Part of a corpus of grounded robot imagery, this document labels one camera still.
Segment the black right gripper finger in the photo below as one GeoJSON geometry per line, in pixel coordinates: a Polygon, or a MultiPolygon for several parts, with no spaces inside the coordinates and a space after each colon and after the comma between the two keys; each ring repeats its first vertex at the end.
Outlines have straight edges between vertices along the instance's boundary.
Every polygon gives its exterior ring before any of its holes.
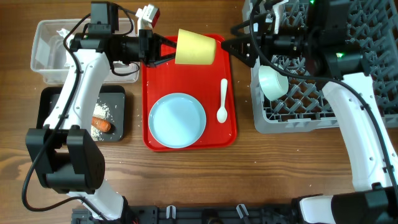
{"type": "Polygon", "coordinates": [[[221,48],[250,68],[253,68],[256,64],[258,54],[253,46],[250,34],[222,41],[221,48]]]}
{"type": "MultiPolygon", "coordinates": [[[[248,19],[248,20],[246,20],[246,21],[244,21],[244,22],[242,22],[242,23],[240,23],[240,24],[238,24],[236,26],[233,26],[230,29],[231,34],[233,34],[234,36],[243,36],[245,34],[250,33],[250,31],[244,32],[245,28],[249,29],[250,21],[251,20],[248,19]]],[[[260,25],[263,24],[264,23],[264,15],[261,14],[261,15],[254,16],[254,19],[252,20],[252,22],[253,22],[253,24],[260,24],[260,25]]]]}

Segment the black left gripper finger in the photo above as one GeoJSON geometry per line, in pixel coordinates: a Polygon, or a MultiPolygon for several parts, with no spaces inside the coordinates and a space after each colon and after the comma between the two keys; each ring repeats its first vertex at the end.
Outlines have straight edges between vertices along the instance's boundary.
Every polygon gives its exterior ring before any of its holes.
{"type": "Polygon", "coordinates": [[[176,53],[160,56],[155,59],[154,65],[158,66],[175,58],[176,53]]]}
{"type": "Polygon", "coordinates": [[[166,45],[168,47],[177,48],[177,43],[167,39],[159,34],[153,33],[153,45],[156,49],[160,49],[162,45],[166,45]]]}

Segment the yellow plastic cup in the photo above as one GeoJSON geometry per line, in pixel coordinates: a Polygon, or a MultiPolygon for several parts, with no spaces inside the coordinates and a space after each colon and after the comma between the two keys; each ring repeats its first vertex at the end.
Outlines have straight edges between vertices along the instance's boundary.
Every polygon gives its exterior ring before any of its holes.
{"type": "Polygon", "coordinates": [[[216,40],[179,29],[175,63],[179,65],[211,65],[215,60],[216,40]]]}

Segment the mint green bowl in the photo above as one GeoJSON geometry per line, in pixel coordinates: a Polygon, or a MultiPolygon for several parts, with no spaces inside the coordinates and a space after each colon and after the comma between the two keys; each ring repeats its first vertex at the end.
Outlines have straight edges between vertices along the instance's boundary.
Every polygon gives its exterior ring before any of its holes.
{"type": "Polygon", "coordinates": [[[287,94],[289,90],[289,80],[270,66],[261,65],[259,67],[259,86],[265,97],[274,101],[287,94]]]}

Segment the white napkin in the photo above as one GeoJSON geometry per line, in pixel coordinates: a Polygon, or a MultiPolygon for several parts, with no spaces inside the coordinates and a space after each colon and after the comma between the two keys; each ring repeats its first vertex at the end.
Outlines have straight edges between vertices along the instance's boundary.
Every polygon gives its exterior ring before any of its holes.
{"type": "MultiPolygon", "coordinates": [[[[70,33],[70,31],[67,30],[67,29],[62,28],[62,29],[58,30],[57,33],[58,33],[58,35],[62,38],[62,40],[64,40],[65,37],[70,33]]],[[[74,37],[75,37],[75,35],[74,35],[74,34],[71,34],[71,35],[67,38],[67,41],[66,41],[67,47],[70,47],[70,42],[72,41],[72,39],[73,39],[74,37]]],[[[67,52],[67,51],[65,51],[65,56],[66,56],[66,59],[65,59],[64,67],[69,67],[69,66],[73,63],[72,56],[71,56],[70,53],[67,52]]]]}

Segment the white rice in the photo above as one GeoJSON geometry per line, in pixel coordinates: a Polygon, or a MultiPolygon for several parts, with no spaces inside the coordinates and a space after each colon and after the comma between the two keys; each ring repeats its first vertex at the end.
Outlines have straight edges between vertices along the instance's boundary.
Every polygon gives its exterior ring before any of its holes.
{"type": "Polygon", "coordinates": [[[119,141],[122,134],[118,130],[118,106],[100,101],[96,103],[93,116],[102,118],[111,123],[111,130],[107,133],[101,132],[91,125],[90,135],[94,141],[116,142],[119,141]]]}

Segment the orange carrot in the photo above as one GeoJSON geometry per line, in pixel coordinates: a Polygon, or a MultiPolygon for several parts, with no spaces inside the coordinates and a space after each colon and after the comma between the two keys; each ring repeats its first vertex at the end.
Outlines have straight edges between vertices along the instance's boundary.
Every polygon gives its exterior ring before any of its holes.
{"type": "Polygon", "coordinates": [[[111,123],[105,119],[92,117],[91,125],[101,132],[107,133],[111,130],[111,123]]]}

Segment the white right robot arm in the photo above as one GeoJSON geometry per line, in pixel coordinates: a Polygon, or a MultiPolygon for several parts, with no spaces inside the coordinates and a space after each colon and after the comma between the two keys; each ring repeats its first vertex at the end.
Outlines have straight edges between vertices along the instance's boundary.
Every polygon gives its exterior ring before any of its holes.
{"type": "Polygon", "coordinates": [[[257,1],[243,26],[222,48],[248,67],[268,100],[288,91],[292,73],[272,61],[274,55],[303,56],[308,78],[315,80],[331,106],[348,151],[354,192],[296,198],[290,223],[396,223],[397,153],[389,139],[361,49],[346,41],[349,1],[310,1],[307,26],[280,26],[283,1],[257,1]]]}

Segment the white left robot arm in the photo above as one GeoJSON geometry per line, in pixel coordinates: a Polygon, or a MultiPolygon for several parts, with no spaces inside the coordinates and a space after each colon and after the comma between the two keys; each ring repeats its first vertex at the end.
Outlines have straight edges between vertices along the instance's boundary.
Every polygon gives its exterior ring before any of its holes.
{"type": "Polygon", "coordinates": [[[52,112],[41,128],[29,129],[25,137],[32,165],[22,187],[22,203],[32,212],[80,201],[100,223],[136,223],[127,200],[104,179],[105,161],[90,136],[91,117],[104,79],[114,62],[144,62],[149,67],[165,63],[175,54],[162,55],[162,45],[176,47],[165,37],[141,29],[137,37],[110,31],[77,33],[65,40],[73,63],[52,112]],[[35,208],[27,201],[33,173],[44,188],[68,198],[48,207],[35,208]]]}

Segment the clear plastic waste bin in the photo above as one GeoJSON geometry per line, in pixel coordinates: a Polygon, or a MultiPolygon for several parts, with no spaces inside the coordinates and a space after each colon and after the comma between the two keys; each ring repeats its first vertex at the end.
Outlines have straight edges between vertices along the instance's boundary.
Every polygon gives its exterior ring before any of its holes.
{"type": "MultiPolygon", "coordinates": [[[[32,45],[30,68],[33,72],[41,74],[46,84],[58,85],[65,82],[69,67],[64,67],[66,50],[57,31],[62,28],[70,31],[79,21],[79,19],[56,19],[43,20],[38,23],[32,45]]],[[[121,18],[116,34],[125,33],[130,28],[129,19],[121,18]]],[[[133,63],[125,65],[121,62],[114,62],[114,67],[117,73],[134,71],[135,73],[119,77],[109,72],[105,83],[134,83],[139,78],[138,66],[133,63]]]]}

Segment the grey dishwasher rack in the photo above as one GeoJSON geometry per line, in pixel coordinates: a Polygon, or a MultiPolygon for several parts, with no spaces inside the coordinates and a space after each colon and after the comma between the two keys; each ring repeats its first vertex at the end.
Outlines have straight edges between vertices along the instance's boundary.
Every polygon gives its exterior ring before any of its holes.
{"type": "MultiPolygon", "coordinates": [[[[397,127],[397,9],[393,1],[353,1],[348,41],[359,45],[371,66],[374,94],[388,128],[397,127]]],[[[313,80],[289,80],[286,95],[268,100],[259,85],[260,61],[251,68],[254,126],[262,134],[309,132],[338,126],[313,80]]]]}

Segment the light blue plate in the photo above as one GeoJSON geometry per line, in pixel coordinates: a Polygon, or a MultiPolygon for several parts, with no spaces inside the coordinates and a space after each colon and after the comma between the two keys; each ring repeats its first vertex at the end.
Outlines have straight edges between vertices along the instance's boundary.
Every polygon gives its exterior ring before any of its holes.
{"type": "Polygon", "coordinates": [[[182,149],[201,138],[206,122],[205,109],[195,97],[186,93],[170,93],[154,103],[147,124],[159,144],[182,149]]]}

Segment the white plastic spoon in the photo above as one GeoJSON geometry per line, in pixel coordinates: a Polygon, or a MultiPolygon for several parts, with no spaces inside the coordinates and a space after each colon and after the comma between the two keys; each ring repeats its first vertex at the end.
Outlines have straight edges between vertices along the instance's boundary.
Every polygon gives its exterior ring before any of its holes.
{"type": "Polygon", "coordinates": [[[224,123],[228,117],[228,112],[225,108],[226,103],[226,93],[228,89],[228,81],[223,78],[220,83],[220,107],[217,111],[216,117],[219,123],[224,123]]]}

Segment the black tray bin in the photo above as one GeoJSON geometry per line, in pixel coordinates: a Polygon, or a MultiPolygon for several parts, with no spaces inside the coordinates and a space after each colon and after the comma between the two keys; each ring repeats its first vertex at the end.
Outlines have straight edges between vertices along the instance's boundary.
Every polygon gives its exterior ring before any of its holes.
{"type": "MultiPolygon", "coordinates": [[[[40,129],[44,125],[44,121],[55,108],[61,90],[62,87],[60,86],[50,86],[41,92],[36,128],[40,129]]],[[[122,134],[120,138],[121,140],[124,136],[124,109],[126,102],[125,89],[119,85],[103,86],[97,97],[97,103],[100,101],[118,106],[118,130],[120,130],[120,133],[122,134]]]]}

